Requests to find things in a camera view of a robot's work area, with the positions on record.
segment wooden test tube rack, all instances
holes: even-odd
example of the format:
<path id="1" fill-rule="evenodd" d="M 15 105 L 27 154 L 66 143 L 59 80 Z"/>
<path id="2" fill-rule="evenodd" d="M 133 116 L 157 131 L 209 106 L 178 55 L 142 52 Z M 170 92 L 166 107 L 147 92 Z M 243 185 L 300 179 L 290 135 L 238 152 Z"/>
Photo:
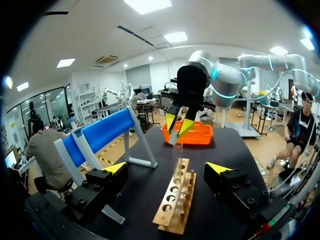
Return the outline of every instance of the wooden test tube rack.
<path id="1" fill-rule="evenodd" d="M 180 181 L 175 181 L 175 174 L 173 174 L 158 211 L 154 216 L 152 222 L 159 225 L 159 230 L 181 235 L 184 233 L 197 176 L 193 170 L 187 172 L 188 165 L 189 159 L 183 158 Z"/>

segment desk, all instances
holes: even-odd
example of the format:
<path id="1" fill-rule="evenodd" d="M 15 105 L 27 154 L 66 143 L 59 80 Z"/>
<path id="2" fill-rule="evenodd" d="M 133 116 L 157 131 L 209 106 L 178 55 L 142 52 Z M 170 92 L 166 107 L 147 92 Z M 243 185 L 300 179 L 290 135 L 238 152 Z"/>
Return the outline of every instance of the desk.
<path id="1" fill-rule="evenodd" d="M 137 104 L 136 105 L 136 109 L 137 109 L 138 114 L 139 114 L 140 126 L 141 126 L 142 130 L 144 130 L 144 131 L 148 130 L 148 125 L 149 124 L 159 124 L 159 125 L 161 125 L 159 122 L 155 122 L 155 120 L 154 120 L 153 108 L 154 108 L 154 104 L 149 104 L 149 103 Z M 149 121 L 148 113 L 151 113 L 152 122 Z"/>
<path id="2" fill-rule="evenodd" d="M 116 102 L 116 103 L 113 103 L 113 104 L 110 104 L 108 106 L 104 106 L 104 107 L 101 107 L 101 108 L 98 108 L 96 110 L 94 110 L 95 112 L 103 112 L 104 113 L 104 116 L 108 116 L 108 110 L 111 110 L 113 108 L 116 108 L 116 107 L 124 107 L 124 104 L 122 102 Z"/>
<path id="3" fill-rule="evenodd" d="M 293 113 L 295 110 L 293 110 L 293 109 L 290 107 L 290 104 L 287 104 L 287 103 L 279 103 L 279 109 L 283 109 L 282 123 L 277 123 L 278 113 L 276 112 L 276 114 L 275 114 L 275 119 L 274 119 L 274 125 L 275 125 L 275 126 L 284 126 L 285 123 L 286 123 L 285 120 L 286 120 L 287 112 Z"/>
<path id="4" fill-rule="evenodd" d="M 266 121 L 267 114 L 266 114 L 266 111 L 264 111 L 263 118 L 262 118 L 262 109 L 265 109 L 265 110 L 268 109 L 268 110 L 271 110 L 272 112 L 275 111 L 276 114 L 277 114 L 278 108 L 274 107 L 274 106 L 270 106 L 270 105 L 264 105 L 264 104 L 258 103 L 258 102 L 256 102 L 256 104 L 261 107 L 260 116 L 259 116 L 259 124 L 258 124 L 258 128 L 256 130 L 261 135 L 266 135 L 267 136 L 268 134 L 264 133 L 264 127 L 265 127 L 265 121 Z M 262 120 L 263 120 L 262 129 L 261 129 L 261 132 L 259 132 L 259 128 L 260 128 L 260 124 L 261 124 Z"/>
<path id="5" fill-rule="evenodd" d="M 209 145 L 183 146 L 183 157 L 190 159 L 188 170 L 193 169 L 197 174 L 183 235 L 160 231 L 152 223 L 173 174 L 173 148 L 165 143 L 158 126 L 150 128 L 145 138 L 158 166 L 152 169 L 128 164 L 129 179 L 121 191 L 121 197 L 111 205 L 126 218 L 126 223 L 119 225 L 100 214 L 86 228 L 111 240 L 242 239 L 247 225 L 239 222 L 226 205 L 218 203 L 204 181 L 205 163 L 212 162 L 246 171 L 252 184 L 261 191 L 267 190 L 257 164 L 240 135 L 232 128 L 214 128 L 213 140 Z M 140 140 L 130 148 L 130 154 L 134 158 L 147 159 Z M 123 162 L 123 156 L 117 163 L 120 162 Z"/>
<path id="6" fill-rule="evenodd" d="M 32 164 L 36 163 L 37 166 L 40 168 L 40 166 L 37 163 L 36 157 L 32 156 L 25 164 L 23 164 L 18 170 L 19 172 L 21 172 L 22 174 L 27 171 Z"/>

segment glass wall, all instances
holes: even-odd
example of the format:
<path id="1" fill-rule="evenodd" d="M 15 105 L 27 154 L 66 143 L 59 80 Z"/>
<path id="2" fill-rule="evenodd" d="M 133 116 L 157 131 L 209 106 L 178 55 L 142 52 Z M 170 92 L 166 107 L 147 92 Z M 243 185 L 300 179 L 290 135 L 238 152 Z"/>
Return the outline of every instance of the glass wall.
<path id="1" fill-rule="evenodd" d="M 31 104 L 31 102 L 33 102 L 33 109 L 35 110 L 36 115 L 39 115 L 39 117 L 43 121 L 43 124 L 50 126 L 50 121 L 48 118 L 44 94 L 36 95 L 36 96 L 22 102 L 21 103 L 22 117 L 23 117 L 25 130 L 26 130 L 26 133 L 29 136 L 29 138 L 33 135 L 33 131 L 32 131 L 33 124 L 30 123 L 30 127 L 28 125 L 28 120 L 30 120 L 30 104 Z"/>
<path id="2" fill-rule="evenodd" d="M 28 138 L 25 132 L 23 118 L 21 115 L 21 105 L 8 111 L 3 119 L 8 144 L 5 150 L 15 146 L 21 155 L 26 148 Z"/>
<path id="3" fill-rule="evenodd" d="M 45 100 L 51 127 L 57 131 L 64 132 L 70 129 L 71 125 L 68 123 L 69 114 L 66 103 L 65 88 L 62 87 L 46 92 Z"/>

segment man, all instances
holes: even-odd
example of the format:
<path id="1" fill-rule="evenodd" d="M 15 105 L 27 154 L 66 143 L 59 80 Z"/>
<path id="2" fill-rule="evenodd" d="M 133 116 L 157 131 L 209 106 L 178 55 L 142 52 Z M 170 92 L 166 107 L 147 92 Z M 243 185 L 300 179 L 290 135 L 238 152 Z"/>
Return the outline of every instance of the man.
<path id="1" fill-rule="evenodd" d="M 34 179 L 37 190 L 45 194 L 47 189 L 60 190 L 71 179 L 71 176 L 65 167 L 57 148 L 54 144 L 55 140 L 63 139 L 66 134 L 54 129 L 44 131 L 44 123 L 36 120 L 32 126 L 35 133 L 29 141 L 24 152 L 26 156 L 35 156 L 43 175 Z"/>
<path id="2" fill-rule="evenodd" d="M 298 157 L 304 152 L 311 131 L 315 122 L 314 116 L 311 113 L 313 97 L 309 93 L 302 92 L 302 108 L 298 108 L 292 114 L 288 124 L 284 128 L 284 139 L 286 140 L 286 148 L 278 153 L 268 164 L 267 168 L 272 169 L 279 159 L 290 157 L 290 168 L 294 169 Z M 309 142 L 310 150 L 314 147 L 316 142 L 316 129 L 313 128 L 312 136 Z"/>

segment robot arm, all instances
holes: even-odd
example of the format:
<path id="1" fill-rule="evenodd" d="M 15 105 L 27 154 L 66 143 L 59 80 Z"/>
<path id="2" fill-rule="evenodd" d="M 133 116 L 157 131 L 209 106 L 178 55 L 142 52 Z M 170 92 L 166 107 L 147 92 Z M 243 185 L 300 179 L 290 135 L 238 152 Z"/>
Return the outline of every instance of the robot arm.
<path id="1" fill-rule="evenodd" d="M 222 109 L 229 108 L 237 92 L 248 81 L 256 77 L 254 67 L 271 71 L 288 71 L 293 74 L 294 85 L 313 95 L 320 101 L 319 80 L 310 77 L 305 58 L 298 54 L 290 55 L 246 55 L 238 57 L 241 71 L 214 62 L 209 53 L 201 50 L 194 52 L 177 72 L 177 91 L 172 92 L 173 102 L 166 113 L 167 128 L 170 133 L 169 143 L 175 144 L 194 124 L 198 110 L 203 109 L 203 94 L 212 85 L 212 102 Z M 178 112 L 182 106 L 189 107 L 178 132 L 172 132 Z"/>
<path id="2" fill-rule="evenodd" d="M 122 100 L 121 99 L 121 92 L 116 92 L 116 91 L 113 91 L 113 90 L 111 90 L 109 88 L 105 88 L 104 91 L 103 91 L 103 97 L 105 98 L 105 96 L 107 96 L 106 99 L 108 99 L 108 94 L 107 93 L 115 95 L 115 98 L 118 99 L 119 101 Z"/>
<path id="3" fill-rule="evenodd" d="M 129 90 L 129 97 L 127 98 L 128 101 L 132 101 L 132 98 L 135 95 L 134 87 L 132 86 L 131 83 L 129 83 L 127 86 L 124 88 L 125 91 Z"/>

